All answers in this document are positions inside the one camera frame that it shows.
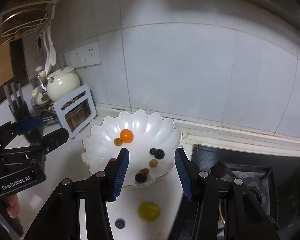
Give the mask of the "person left hand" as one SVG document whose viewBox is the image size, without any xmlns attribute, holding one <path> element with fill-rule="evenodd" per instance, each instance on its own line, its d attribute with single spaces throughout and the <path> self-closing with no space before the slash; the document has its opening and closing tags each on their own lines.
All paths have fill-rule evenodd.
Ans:
<svg viewBox="0 0 300 240">
<path fill-rule="evenodd" d="M 7 201 L 7 213 L 12 219 L 17 218 L 20 213 L 20 204 L 17 194 L 10 195 L 6 198 Z"/>
</svg>

